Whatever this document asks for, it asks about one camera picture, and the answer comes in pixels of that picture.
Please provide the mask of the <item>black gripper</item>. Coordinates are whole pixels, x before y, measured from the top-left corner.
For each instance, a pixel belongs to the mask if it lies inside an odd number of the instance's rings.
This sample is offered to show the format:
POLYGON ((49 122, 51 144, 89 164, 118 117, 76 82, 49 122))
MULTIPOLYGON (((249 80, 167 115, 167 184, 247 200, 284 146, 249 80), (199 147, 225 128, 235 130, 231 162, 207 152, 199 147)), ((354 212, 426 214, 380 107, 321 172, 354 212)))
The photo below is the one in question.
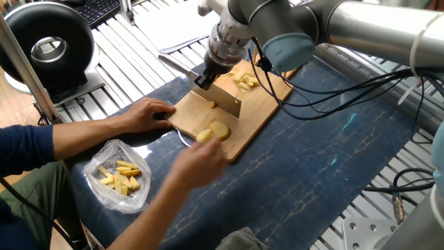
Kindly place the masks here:
POLYGON ((207 41, 205 66, 202 74, 191 71, 191 89, 209 92, 212 85, 221 87, 230 77, 230 70, 240 63, 249 47, 249 39, 234 37, 234 42, 226 42, 217 31, 212 31, 207 41))

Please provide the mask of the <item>person's left hand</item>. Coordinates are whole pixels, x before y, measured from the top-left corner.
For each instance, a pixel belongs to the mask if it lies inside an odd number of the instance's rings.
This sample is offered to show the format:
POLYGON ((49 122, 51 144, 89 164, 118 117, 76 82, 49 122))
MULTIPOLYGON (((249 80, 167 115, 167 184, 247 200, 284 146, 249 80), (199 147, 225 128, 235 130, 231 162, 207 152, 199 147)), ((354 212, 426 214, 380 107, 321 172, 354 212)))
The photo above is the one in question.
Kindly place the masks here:
POLYGON ((118 120, 124 133, 142 133, 160 128, 170 128, 171 123, 154 118, 154 114, 174 113, 176 109, 159 99, 143 98, 134 103, 118 120))

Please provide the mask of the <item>person's right hand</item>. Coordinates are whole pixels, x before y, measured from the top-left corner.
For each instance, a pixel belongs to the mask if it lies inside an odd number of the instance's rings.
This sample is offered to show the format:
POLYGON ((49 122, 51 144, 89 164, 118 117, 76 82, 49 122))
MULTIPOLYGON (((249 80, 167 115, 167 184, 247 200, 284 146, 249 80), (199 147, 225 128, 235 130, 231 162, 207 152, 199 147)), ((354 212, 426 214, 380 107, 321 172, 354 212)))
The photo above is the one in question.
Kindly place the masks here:
POLYGON ((164 185, 172 190, 191 192, 222 176, 227 165, 218 139, 206 144, 197 142, 173 161, 164 185))

